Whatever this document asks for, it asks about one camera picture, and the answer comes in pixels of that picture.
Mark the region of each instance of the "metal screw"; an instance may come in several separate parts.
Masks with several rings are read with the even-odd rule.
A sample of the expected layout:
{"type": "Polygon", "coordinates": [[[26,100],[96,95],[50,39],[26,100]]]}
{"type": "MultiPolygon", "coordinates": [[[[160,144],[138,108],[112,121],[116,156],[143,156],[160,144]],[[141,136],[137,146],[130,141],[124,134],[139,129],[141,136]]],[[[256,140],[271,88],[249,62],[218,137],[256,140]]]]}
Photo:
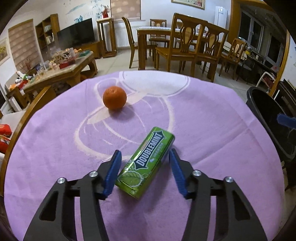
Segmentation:
{"type": "Polygon", "coordinates": [[[62,184],[66,181],[66,179],[64,177],[60,177],[58,180],[57,180],[57,183],[58,184],[62,184]]]}
{"type": "Polygon", "coordinates": [[[98,175],[97,171],[92,171],[92,172],[89,173],[90,177],[96,177],[97,175],[98,175]]]}
{"type": "Polygon", "coordinates": [[[228,183],[233,183],[233,178],[232,177],[226,177],[225,181],[227,181],[228,183]]]}
{"type": "Polygon", "coordinates": [[[202,172],[199,171],[199,170],[194,170],[194,171],[192,172],[192,174],[193,174],[194,176],[196,176],[196,177],[199,177],[199,176],[202,175],[202,172]]]}

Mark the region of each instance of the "black bucket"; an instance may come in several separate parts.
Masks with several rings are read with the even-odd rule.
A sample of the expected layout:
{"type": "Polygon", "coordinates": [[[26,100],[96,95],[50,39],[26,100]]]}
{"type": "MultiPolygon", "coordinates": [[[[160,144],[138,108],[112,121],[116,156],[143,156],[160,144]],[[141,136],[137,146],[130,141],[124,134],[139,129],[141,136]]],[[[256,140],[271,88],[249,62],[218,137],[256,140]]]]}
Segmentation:
{"type": "Polygon", "coordinates": [[[281,161],[295,158],[296,147],[289,140],[291,129],[278,124],[278,114],[285,114],[278,103],[262,90],[251,87],[247,91],[247,105],[269,134],[281,161]]]}

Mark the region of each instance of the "tv stand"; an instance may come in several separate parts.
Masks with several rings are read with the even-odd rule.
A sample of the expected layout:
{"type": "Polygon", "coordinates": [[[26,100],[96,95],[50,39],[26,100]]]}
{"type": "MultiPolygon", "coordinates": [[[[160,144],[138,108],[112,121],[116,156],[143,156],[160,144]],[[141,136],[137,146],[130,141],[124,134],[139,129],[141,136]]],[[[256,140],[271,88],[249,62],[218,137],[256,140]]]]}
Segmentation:
{"type": "Polygon", "coordinates": [[[94,58],[101,58],[102,57],[102,54],[101,54],[101,51],[100,51],[100,42],[83,44],[83,45],[80,45],[80,46],[76,46],[75,48],[76,49],[93,51],[94,58]]]}

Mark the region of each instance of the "television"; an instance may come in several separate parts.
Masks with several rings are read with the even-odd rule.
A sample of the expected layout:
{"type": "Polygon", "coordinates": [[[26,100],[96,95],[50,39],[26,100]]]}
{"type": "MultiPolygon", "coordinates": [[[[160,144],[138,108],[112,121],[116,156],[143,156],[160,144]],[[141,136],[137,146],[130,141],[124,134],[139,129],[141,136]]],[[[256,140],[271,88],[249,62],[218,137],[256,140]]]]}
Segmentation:
{"type": "Polygon", "coordinates": [[[87,19],[57,32],[62,50],[95,42],[92,19],[87,19]]]}

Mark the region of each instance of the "wooden bookshelf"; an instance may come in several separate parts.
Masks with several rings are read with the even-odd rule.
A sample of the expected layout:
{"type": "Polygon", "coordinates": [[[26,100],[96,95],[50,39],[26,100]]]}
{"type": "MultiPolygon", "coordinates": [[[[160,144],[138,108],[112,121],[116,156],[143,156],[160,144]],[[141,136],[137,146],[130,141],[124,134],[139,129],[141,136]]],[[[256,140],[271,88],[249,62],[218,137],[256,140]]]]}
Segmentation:
{"type": "Polygon", "coordinates": [[[35,26],[43,60],[50,60],[50,48],[59,46],[57,32],[60,31],[58,14],[51,14],[35,26]]]}

